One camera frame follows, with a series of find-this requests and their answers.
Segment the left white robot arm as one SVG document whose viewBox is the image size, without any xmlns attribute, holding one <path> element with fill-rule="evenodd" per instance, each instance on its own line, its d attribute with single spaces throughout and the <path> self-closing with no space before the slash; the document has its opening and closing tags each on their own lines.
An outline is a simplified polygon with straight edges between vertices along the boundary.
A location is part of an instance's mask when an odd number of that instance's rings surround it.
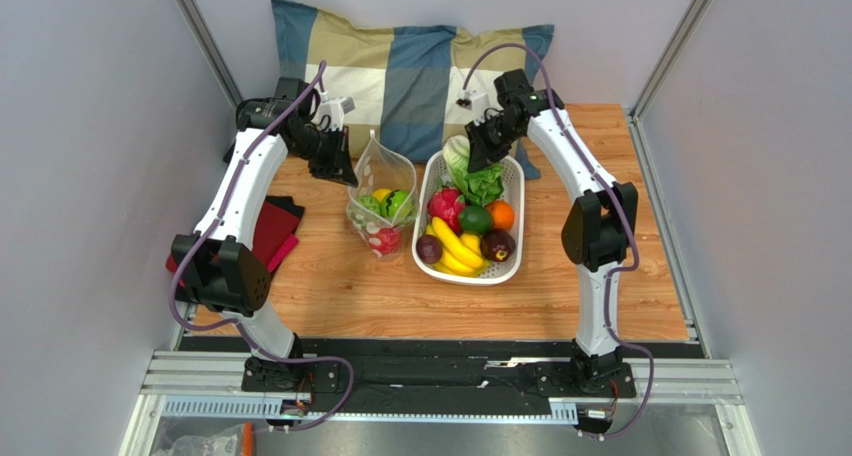
<svg viewBox="0 0 852 456">
<path fill-rule="evenodd" d="M 250 345 L 248 371 L 288 387 L 303 379 L 309 363 L 298 336 L 267 302 L 272 276 L 253 251 L 257 221 L 289 155 L 307 161 L 316 179 L 357 186 L 344 123 L 354 108 L 352 98 L 330 96 L 318 79 L 280 78 L 273 96 L 241 102 L 216 196 L 193 232 L 176 236 L 171 245 L 177 265 L 171 301 L 221 314 Z"/>
</svg>

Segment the clear dotted zip bag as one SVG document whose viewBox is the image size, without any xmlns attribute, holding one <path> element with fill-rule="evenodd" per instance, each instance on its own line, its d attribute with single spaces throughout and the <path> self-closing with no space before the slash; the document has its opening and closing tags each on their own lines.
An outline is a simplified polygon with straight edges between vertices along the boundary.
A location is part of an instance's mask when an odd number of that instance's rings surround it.
<svg viewBox="0 0 852 456">
<path fill-rule="evenodd" d="M 355 174 L 358 185 L 348 190 L 346 216 L 375 257 L 392 258 L 405 246 L 419 214 L 415 167 L 371 131 Z"/>
</svg>

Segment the green leafy lettuce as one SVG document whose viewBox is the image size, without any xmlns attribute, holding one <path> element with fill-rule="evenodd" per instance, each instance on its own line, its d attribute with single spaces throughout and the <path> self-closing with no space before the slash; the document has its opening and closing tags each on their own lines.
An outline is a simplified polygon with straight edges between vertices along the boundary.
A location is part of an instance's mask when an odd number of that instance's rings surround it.
<svg viewBox="0 0 852 456">
<path fill-rule="evenodd" d="M 454 185 L 469 203 L 486 206 L 503 195 L 503 167 L 500 164 L 476 172 L 469 171 L 471 146 L 465 136 L 448 138 L 442 148 L 442 156 Z"/>
</svg>

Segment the yellow lemon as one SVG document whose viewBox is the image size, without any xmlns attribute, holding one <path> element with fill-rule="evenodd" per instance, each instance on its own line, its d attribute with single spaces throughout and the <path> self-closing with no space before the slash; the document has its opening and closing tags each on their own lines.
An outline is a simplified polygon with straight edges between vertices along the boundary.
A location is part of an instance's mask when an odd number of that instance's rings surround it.
<svg viewBox="0 0 852 456">
<path fill-rule="evenodd" d="M 388 188 L 378 188 L 372 193 L 372 197 L 379 203 L 383 203 L 390 195 L 393 194 L 393 190 Z"/>
</svg>

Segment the green bumpy fruit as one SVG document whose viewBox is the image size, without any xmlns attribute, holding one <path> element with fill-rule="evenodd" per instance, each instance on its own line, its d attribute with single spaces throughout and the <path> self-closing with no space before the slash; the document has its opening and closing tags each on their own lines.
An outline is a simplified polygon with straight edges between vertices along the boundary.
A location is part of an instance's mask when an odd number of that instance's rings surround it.
<svg viewBox="0 0 852 456">
<path fill-rule="evenodd" d="M 363 196 L 359 196 L 356 199 L 356 202 L 362 206 L 364 209 L 370 211 L 373 214 L 381 216 L 381 203 L 374 196 L 367 194 Z"/>
</svg>

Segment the red apple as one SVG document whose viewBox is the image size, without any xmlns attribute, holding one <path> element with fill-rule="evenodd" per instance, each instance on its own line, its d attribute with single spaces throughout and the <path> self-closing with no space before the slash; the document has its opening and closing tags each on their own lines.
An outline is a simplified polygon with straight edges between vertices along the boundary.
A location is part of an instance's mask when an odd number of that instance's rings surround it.
<svg viewBox="0 0 852 456">
<path fill-rule="evenodd" d="M 367 244 L 378 257 L 384 257 L 398 250 L 400 240 L 401 231 L 397 228 L 381 228 L 369 234 Z"/>
</svg>

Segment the small green watermelon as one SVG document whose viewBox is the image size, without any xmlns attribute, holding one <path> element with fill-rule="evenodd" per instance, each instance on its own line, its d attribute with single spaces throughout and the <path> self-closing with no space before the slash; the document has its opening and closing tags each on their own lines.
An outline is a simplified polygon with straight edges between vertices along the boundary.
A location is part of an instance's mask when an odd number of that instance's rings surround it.
<svg viewBox="0 0 852 456">
<path fill-rule="evenodd" d="M 407 190 L 393 190 L 393 194 L 381 203 L 382 216 L 388 221 L 405 221 L 413 212 L 414 200 Z"/>
</svg>

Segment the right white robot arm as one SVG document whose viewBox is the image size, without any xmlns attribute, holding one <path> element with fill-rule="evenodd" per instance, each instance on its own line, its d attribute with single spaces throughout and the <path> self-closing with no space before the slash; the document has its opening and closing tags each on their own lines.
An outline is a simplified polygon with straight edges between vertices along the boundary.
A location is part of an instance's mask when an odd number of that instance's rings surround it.
<svg viewBox="0 0 852 456">
<path fill-rule="evenodd" d="M 498 111 L 492 111 L 484 92 L 464 87 L 459 93 L 458 105 L 474 116 L 465 127 L 468 169 L 500 162 L 526 137 L 555 170 L 573 200 L 561 231 L 580 288 L 577 351 L 571 361 L 578 377 L 601 380 L 622 364 L 617 292 L 627 253 L 636 247 L 638 191 L 631 183 L 619 183 L 597 162 L 551 87 L 534 89 L 521 69 L 503 73 L 494 86 Z"/>
</svg>

